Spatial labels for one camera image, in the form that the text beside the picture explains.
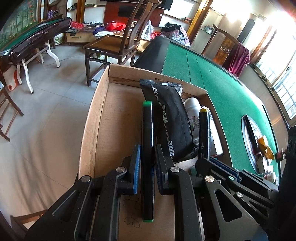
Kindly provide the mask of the yellow capped black marker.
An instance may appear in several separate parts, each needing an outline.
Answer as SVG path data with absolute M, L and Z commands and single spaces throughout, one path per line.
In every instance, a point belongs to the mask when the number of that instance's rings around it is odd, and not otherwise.
M 200 109 L 199 112 L 199 159 L 210 158 L 210 116 L 206 108 Z

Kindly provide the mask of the black snack packet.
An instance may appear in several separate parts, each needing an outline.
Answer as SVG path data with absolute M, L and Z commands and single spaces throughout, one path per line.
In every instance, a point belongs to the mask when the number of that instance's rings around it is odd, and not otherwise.
M 163 153 L 175 163 L 193 159 L 198 147 L 193 141 L 190 122 L 180 94 L 181 84 L 139 81 L 146 100 L 152 102 L 154 136 Z

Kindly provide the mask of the small white bottle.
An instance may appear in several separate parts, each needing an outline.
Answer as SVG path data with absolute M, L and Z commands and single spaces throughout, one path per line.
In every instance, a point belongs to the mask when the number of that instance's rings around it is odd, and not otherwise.
M 201 105 L 199 101 L 194 98 L 190 97 L 185 100 L 184 106 L 189 118 L 190 122 L 190 128 L 193 136 L 193 142 L 198 145 L 199 143 L 199 128 L 200 128 L 200 122 L 199 122 L 199 112 L 201 110 Z

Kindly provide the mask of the green capped black marker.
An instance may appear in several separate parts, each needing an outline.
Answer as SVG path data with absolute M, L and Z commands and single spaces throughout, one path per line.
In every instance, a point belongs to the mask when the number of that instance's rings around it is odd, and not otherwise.
M 140 167 L 140 190 L 142 204 L 142 221 L 154 221 L 154 125 L 152 121 L 152 102 L 146 100 L 142 104 L 142 150 Z

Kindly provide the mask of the teal cartoon pouch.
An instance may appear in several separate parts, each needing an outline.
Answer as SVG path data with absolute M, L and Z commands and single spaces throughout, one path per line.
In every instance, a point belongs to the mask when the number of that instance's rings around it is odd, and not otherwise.
M 195 157 L 190 160 L 175 163 L 175 166 L 180 169 L 183 169 L 184 171 L 188 172 L 192 176 L 196 176 L 197 172 L 196 172 L 195 164 L 196 164 L 197 159 L 198 159 L 198 157 Z

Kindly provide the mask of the tall white medicine box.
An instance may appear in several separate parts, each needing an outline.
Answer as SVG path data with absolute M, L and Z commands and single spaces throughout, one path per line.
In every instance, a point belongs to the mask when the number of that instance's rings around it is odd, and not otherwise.
M 205 107 L 205 106 L 201 106 L 204 109 L 207 109 L 208 113 L 209 113 L 209 120 L 210 120 L 210 132 L 211 132 L 211 140 L 210 140 L 210 156 L 214 157 L 214 156 L 219 156 L 223 154 L 223 148 L 221 145 L 221 141 L 219 138 L 219 134 L 216 128 L 216 125 L 214 123 L 213 120 L 213 116 L 210 112 L 210 109 Z

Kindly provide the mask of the white square bottle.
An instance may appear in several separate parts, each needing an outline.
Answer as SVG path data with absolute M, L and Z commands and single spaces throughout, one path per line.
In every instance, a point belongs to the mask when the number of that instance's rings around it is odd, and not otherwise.
M 257 168 L 258 168 L 258 173 L 260 175 L 263 175 L 264 173 L 268 172 L 268 166 L 269 162 L 265 156 L 260 156 L 257 160 Z

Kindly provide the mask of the pink capped black marker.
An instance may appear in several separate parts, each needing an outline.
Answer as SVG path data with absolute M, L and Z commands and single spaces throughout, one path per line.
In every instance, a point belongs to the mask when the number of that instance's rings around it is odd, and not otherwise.
M 255 138 L 255 135 L 254 135 L 254 132 L 253 132 L 253 129 L 252 129 L 252 126 L 251 126 L 251 123 L 250 123 L 250 120 L 249 120 L 249 117 L 247 114 L 243 116 L 243 120 L 244 120 L 245 126 L 247 128 L 247 133 L 249 136 L 250 144 L 252 146 L 252 152 L 253 152 L 254 156 L 256 156 L 256 157 L 260 156 L 260 151 L 258 148 L 257 140 Z

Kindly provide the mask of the round table centre console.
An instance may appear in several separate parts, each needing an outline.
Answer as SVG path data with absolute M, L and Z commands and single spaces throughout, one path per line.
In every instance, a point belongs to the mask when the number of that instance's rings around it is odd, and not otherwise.
M 263 136 L 259 126 L 257 125 L 257 123 L 250 117 L 249 117 L 249 120 L 250 120 L 250 123 L 251 123 L 251 126 L 252 126 L 252 129 L 253 129 L 253 132 L 254 132 L 254 135 L 255 135 L 255 138 L 256 140 L 258 140 L 260 137 Z M 247 155 L 249 157 L 249 160 L 250 160 L 250 163 L 252 165 L 252 168 L 254 169 L 255 173 L 260 175 L 258 173 L 258 168 L 257 168 L 257 160 L 258 158 L 263 154 L 260 152 L 260 156 L 254 156 L 253 152 L 252 152 L 252 146 L 250 144 L 250 140 L 249 140 L 249 136 L 248 136 L 248 133 L 247 133 L 247 128 L 245 126 L 245 122 L 243 120 L 243 117 L 242 117 L 242 120 L 241 120 L 241 128 L 242 128 L 242 134 L 243 134 L 243 140 L 244 140 L 244 144 L 245 144 L 245 147 L 246 147 L 246 151 L 247 151 Z M 273 166 L 271 165 L 271 160 L 270 159 L 267 159 L 268 162 L 269 162 L 269 166 L 268 166 L 268 172 L 267 173 L 270 173 L 270 172 L 273 172 L 274 171 L 274 168 Z

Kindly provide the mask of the yellow crumpled packet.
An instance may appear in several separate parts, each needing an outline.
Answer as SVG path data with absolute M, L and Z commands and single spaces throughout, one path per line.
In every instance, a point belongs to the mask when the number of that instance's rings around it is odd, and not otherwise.
M 274 153 L 270 146 L 268 145 L 268 140 L 266 136 L 262 136 L 257 140 L 258 148 L 260 152 L 265 156 L 267 159 L 273 160 Z

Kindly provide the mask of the maroon cloth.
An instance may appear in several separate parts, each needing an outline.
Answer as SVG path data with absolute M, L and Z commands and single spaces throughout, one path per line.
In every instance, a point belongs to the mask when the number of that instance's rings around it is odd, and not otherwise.
M 250 63 L 250 53 L 242 44 L 235 45 L 230 51 L 224 64 L 226 70 L 236 77 L 239 77 L 246 65 Z

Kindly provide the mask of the wooden chair with cloth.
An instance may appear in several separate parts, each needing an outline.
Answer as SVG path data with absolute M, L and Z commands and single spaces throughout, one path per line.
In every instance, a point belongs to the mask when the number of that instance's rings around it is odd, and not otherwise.
M 214 32 L 211 36 L 211 38 L 209 39 L 208 43 L 206 44 L 206 46 L 204 47 L 201 55 L 204 56 L 204 54 L 206 53 L 206 51 L 208 50 L 210 44 L 212 43 L 215 35 L 217 34 L 217 32 L 223 34 L 225 36 L 222 44 L 220 45 L 214 59 L 213 62 L 215 62 L 216 64 L 219 65 L 223 65 L 229 55 L 229 53 L 231 52 L 231 50 L 233 49 L 234 46 L 239 45 L 240 42 L 235 39 L 233 36 L 231 36 L 228 32 L 222 30 L 221 28 L 217 27 L 215 24 L 213 25 L 214 28 Z

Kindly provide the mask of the pile of clothes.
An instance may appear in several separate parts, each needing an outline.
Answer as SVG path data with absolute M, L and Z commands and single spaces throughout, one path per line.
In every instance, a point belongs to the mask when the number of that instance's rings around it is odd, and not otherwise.
M 171 39 L 184 46 L 191 47 L 187 32 L 182 25 L 167 22 L 165 26 L 161 28 L 160 36 Z

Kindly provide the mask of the dark folding mahjong table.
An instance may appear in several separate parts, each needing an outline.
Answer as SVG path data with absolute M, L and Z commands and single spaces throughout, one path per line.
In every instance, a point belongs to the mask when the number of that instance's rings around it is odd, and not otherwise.
M 61 66 L 60 60 L 52 52 L 50 40 L 69 30 L 71 23 L 72 19 L 70 17 L 44 21 L 25 31 L 24 34 L 14 39 L 1 50 L 1 58 L 15 65 L 17 73 L 20 73 L 20 67 L 23 67 L 26 83 L 31 94 L 34 93 L 34 90 L 29 79 L 28 64 L 37 56 L 42 57 L 42 53 L 47 52 L 55 60 L 56 66 L 59 68 Z

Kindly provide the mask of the floral glass screen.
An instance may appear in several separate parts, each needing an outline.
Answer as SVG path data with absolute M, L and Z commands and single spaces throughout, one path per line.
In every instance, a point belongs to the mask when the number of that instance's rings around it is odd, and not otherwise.
M 23 1 L 1 29 L 1 48 L 38 22 L 38 1 Z

